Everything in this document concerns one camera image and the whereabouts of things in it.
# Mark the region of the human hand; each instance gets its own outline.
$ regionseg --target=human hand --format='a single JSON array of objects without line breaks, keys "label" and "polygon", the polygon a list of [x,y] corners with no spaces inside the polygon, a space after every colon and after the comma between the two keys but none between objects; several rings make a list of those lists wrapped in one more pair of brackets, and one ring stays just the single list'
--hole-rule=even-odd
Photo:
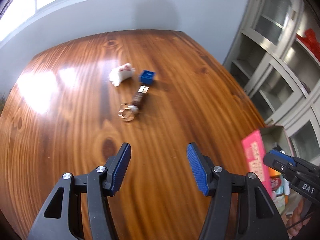
[{"label": "human hand", "polygon": [[[303,205],[304,205],[304,198],[302,198],[298,204],[298,206],[294,209],[292,216],[289,218],[289,220],[287,221],[286,227],[291,226],[292,224],[298,222],[299,220],[301,220],[301,212],[303,210]],[[301,223],[295,225],[294,227],[290,228],[288,230],[288,235],[289,238],[291,239],[293,236],[297,236],[297,234],[299,233],[299,231],[301,230],[302,226],[305,226],[309,221],[310,221],[311,217],[302,221]]]}]

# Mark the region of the green plant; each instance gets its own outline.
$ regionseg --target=green plant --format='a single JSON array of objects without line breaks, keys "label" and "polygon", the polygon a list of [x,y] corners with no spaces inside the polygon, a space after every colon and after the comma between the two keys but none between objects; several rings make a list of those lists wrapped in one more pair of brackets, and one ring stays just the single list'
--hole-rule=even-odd
[{"label": "green plant", "polygon": [[1,115],[2,110],[4,108],[4,104],[5,104],[5,97],[4,97],[4,94],[3,94],[2,97],[0,97],[0,115]]}]

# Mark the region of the tabletop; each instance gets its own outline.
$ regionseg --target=tabletop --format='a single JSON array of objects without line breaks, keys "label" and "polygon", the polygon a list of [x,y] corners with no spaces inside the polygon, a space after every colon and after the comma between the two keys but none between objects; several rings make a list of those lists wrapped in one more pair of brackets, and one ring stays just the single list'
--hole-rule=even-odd
[{"label": "tabletop", "polygon": [[[125,63],[135,74],[115,87],[108,74]],[[124,122],[119,106],[130,103],[143,70],[154,71],[155,81],[141,113]],[[127,173],[109,198],[120,239],[198,239],[210,198],[196,186],[187,144],[246,174],[241,139],[263,123],[228,71],[183,32],[119,31],[68,41],[36,55],[5,104],[0,209],[26,239],[62,174],[88,173],[128,142]]]}]

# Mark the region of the crumpled white packet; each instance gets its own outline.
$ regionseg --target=crumpled white packet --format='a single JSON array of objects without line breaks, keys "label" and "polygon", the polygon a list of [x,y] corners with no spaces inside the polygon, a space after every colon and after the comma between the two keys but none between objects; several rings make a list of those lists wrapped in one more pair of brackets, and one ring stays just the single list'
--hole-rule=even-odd
[{"label": "crumpled white packet", "polygon": [[117,87],[120,83],[133,76],[135,69],[131,66],[130,63],[126,63],[122,66],[113,68],[109,73],[109,79],[111,83]]}]

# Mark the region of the black cable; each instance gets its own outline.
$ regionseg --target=black cable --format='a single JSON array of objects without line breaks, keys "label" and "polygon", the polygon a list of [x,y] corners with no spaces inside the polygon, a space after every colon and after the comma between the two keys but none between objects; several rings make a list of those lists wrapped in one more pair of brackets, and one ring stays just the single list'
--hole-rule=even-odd
[{"label": "black cable", "polygon": [[290,228],[292,228],[292,227],[294,227],[294,226],[298,225],[299,223],[301,223],[301,222],[303,222],[304,220],[306,220],[306,219],[308,219],[309,217],[311,217],[311,216],[312,216],[312,214],[313,214],[313,212],[312,212],[312,213],[310,213],[309,215],[305,216],[303,219],[300,219],[298,222],[295,222],[295,223],[294,223],[294,224],[292,224],[291,226],[289,226],[289,227],[285,228],[285,229],[286,229],[286,230],[289,230]]}]

